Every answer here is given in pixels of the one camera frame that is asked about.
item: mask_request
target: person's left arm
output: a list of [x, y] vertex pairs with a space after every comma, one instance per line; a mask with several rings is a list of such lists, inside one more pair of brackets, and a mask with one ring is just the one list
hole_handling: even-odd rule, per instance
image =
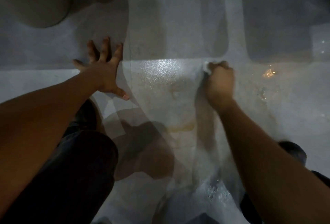
[[49, 158], [75, 113], [94, 92], [129, 99], [116, 85], [123, 46], [119, 44], [107, 62], [108, 46], [107, 37], [98, 59], [90, 41], [89, 66], [74, 60], [80, 74], [0, 104], [0, 218]]

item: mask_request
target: forearm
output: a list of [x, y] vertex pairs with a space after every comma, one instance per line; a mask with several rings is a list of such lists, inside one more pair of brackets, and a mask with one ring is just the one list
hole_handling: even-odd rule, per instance
[[79, 107], [98, 89], [92, 74], [0, 104], [0, 216], [51, 155]]
[[266, 223], [328, 221], [330, 190], [319, 179], [282, 150], [235, 102], [218, 112], [242, 182]]

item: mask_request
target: hand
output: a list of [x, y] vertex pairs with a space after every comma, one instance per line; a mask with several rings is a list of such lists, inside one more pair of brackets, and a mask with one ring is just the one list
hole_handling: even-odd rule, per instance
[[212, 75], [205, 83], [205, 95], [211, 106], [222, 113], [234, 101], [234, 70], [225, 61], [218, 64], [209, 63], [208, 67]]
[[89, 54], [89, 65], [85, 66], [79, 60], [73, 60], [73, 65], [80, 72], [89, 72], [93, 78], [99, 82], [99, 91], [103, 93], [114, 93], [124, 100], [128, 100], [128, 94], [118, 88], [116, 84], [116, 76], [119, 62], [123, 57], [123, 44], [117, 44], [116, 51], [111, 57], [111, 50], [109, 51], [109, 37], [106, 37], [102, 42], [101, 54], [97, 51], [94, 43], [90, 40], [87, 43]]

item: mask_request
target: person's left hand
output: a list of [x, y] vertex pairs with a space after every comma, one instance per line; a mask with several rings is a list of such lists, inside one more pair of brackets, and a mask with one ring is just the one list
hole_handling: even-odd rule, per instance
[[109, 51], [109, 37], [106, 37], [102, 42], [101, 54], [97, 51], [94, 43], [90, 40], [87, 43], [89, 54], [89, 65], [84, 65], [79, 60], [73, 60], [73, 64], [80, 72], [89, 72], [91, 77], [97, 78], [100, 82], [99, 91], [103, 93], [113, 93], [128, 100], [128, 94], [118, 88], [116, 84], [116, 76], [119, 62], [123, 57], [123, 44], [117, 44], [116, 51], [111, 57], [111, 51]]

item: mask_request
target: wet floor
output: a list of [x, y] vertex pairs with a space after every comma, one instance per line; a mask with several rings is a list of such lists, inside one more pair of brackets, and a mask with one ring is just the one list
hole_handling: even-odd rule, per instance
[[0, 101], [77, 74], [85, 42], [124, 42], [118, 85], [95, 93], [119, 149], [113, 191], [95, 221], [246, 223], [244, 189], [202, 89], [204, 61], [227, 60], [235, 98], [276, 140], [299, 144], [330, 176], [328, 0], [75, 0], [69, 17], [32, 29], [0, 16]]

